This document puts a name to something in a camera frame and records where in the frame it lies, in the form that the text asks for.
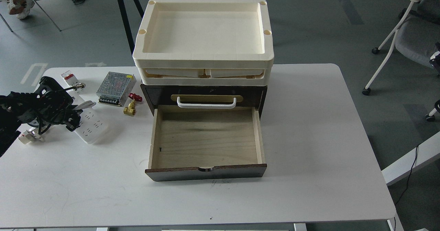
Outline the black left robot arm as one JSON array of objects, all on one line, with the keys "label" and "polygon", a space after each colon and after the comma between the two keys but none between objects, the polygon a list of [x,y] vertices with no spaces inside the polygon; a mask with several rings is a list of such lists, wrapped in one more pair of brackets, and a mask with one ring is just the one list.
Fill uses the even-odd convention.
[{"label": "black left robot arm", "polygon": [[96,105],[86,101],[74,105],[74,99],[67,91],[84,88],[85,84],[76,84],[63,88],[55,79],[43,76],[39,87],[33,93],[10,92],[0,97],[0,155],[3,156],[12,143],[19,137],[19,127],[23,123],[38,123],[38,134],[44,134],[52,125],[65,125],[69,131],[80,126],[80,114],[83,109]]}]

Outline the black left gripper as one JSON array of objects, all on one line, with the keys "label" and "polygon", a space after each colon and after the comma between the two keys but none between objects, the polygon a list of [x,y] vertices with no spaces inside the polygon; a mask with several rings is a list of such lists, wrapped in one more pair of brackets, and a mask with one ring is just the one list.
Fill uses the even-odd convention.
[{"label": "black left gripper", "polygon": [[67,91],[82,89],[83,84],[63,88],[52,77],[43,76],[34,93],[26,94],[22,101],[25,107],[23,123],[38,123],[38,134],[44,134],[52,125],[65,125],[67,130],[74,131],[80,126],[80,114],[83,109],[96,105],[88,100],[79,105],[73,104],[73,97]]}]

